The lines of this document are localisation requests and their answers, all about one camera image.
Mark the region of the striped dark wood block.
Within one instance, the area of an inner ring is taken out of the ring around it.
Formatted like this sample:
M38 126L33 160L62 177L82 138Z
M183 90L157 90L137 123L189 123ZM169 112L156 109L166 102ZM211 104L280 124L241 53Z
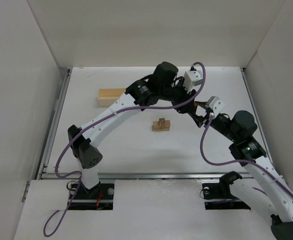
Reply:
M164 129L166 127L166 120L165 118L159 118L158 120L158 128Z

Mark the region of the long light wood block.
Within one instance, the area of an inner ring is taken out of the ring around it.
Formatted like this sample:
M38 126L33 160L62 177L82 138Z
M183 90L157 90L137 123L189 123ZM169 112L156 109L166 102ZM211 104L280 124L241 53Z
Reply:
M153 132L166 132L169 131L171 128L171 121L165 120L164 124L160 126L159 121L153 121L152 123L152 131Z

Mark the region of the red-brown wood triangle block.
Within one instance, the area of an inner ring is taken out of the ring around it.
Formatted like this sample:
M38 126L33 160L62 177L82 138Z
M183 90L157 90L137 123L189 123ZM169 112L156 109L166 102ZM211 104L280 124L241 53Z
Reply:
M206 108L206 102L203 101L194 101L196 107Z

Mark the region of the cream plastic drawer box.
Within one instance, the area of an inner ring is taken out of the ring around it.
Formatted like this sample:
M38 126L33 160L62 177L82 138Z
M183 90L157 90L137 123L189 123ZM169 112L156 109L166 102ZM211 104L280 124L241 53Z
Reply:
M125 92L125 88L101 88L98 90L97 102L100 107L107 108L115 103Z

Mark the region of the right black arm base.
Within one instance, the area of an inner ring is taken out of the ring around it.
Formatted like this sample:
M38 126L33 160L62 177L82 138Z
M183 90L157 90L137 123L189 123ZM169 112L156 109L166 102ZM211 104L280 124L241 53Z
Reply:
M243 201L231 194L230 184L228 183L203 183L200 196L204 199L206 210L250 209Z

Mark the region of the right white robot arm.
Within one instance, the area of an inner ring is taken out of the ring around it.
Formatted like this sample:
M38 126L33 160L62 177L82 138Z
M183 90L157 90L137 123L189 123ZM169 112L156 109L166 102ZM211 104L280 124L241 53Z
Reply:
M238 172L230 171L216 183L204 183L203 198L230 202L239 199L265 219L277 240L293 240L293 192L253 137L258 127L253 115L240 110L229 118L225 113L214 115L207 109L205 116L195 113L190 116L206 132L213 128L232 142L229 150L234 159L220 165L239 163L259 185L256 188L246 183Z

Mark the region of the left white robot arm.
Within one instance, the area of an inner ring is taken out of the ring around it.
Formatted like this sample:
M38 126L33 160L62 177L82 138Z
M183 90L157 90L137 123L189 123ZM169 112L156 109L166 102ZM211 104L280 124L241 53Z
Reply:
M180 114L192 115L199 94L195 86L203 86L206 71L197 71L194 66L183 76L169 62L158 64L152 74L136 80L103 113L81 127L68 128L68 139L72 154L80 165L81 185L90 194L96 191L100 179L97 165L103 156L98 150L100 143L123 122L144 110L156 110L159 100L170 102L169 109Z

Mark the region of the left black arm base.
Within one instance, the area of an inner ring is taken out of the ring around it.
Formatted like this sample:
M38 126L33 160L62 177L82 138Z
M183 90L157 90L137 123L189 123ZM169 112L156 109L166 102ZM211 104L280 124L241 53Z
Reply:
M114 207L115 184L100 183L93 190L86 191L81 185L75 193L78 183L70 181L66 188L69 191L67 206L69 210L79 211L111 211Z

